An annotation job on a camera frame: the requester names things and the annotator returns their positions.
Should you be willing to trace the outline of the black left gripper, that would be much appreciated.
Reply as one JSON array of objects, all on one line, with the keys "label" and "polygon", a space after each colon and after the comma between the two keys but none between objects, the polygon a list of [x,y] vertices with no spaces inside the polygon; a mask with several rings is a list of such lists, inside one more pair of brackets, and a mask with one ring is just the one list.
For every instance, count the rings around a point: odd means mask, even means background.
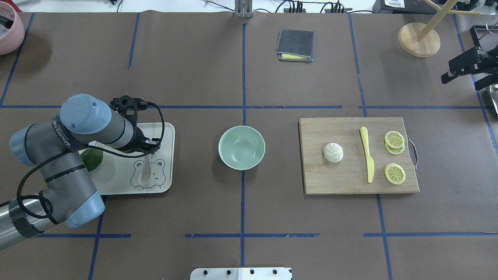
[{"label": "black left gripper", "polygon": [[123,133],[118,140],[112,142],[111,147],[125,154],[133,152],[155,154],[160,149],[161,138],[150,139],[145,137],[142,130],[137,126],[138,111],[147,110],[148,107],[155,107],[160,114],[160,107],[156,103],[127,95],[112,99],[110,104],[111,108],[124,119]]}]

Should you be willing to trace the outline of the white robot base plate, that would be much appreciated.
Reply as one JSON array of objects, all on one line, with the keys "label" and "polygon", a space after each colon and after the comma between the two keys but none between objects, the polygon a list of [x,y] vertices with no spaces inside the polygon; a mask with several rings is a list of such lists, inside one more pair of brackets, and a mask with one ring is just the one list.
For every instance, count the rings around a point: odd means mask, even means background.
[{"label": "white robot base plate", "polygon": [[197,268],[190,275],[191,280],[292,280],[291,268],[248,267],[248,268]]}]

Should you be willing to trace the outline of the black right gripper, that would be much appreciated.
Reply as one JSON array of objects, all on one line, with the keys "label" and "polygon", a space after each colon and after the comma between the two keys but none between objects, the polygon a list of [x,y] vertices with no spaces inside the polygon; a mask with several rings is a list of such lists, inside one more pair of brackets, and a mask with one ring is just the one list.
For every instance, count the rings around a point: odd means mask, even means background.
[{"label": "black right gripper", "polygon": [[441,76],[442,84],[447,84],[455,78],[464,75],[487,74],[486,77],[474,83],[475,90],[480,91],[498,81],[498,47],[484,49],[480,39],[487,34],[497,34],[493,25],[474,25],[470,29],[474,46],[448,62],[447,73]]}]

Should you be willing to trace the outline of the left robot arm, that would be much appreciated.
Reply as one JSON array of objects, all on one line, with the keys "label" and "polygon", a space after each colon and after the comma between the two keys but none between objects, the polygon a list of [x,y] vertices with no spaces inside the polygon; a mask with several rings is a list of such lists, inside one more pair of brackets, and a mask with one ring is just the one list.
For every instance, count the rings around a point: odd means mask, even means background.
[{"label": "left robot arm", "polygon": [[162,138],[147,138],[137,127],[138,111],[148,107],[157,105],[127,95],[108,105],[90,94],[75,94],[51,119],[15,133],[12,154],[33,168],[21,179],[16,197],[1,204],[1,249],[58,224],[76,228],[100,216],[105,204],[80,151],[95,141],[119,157],[154,154]]}]

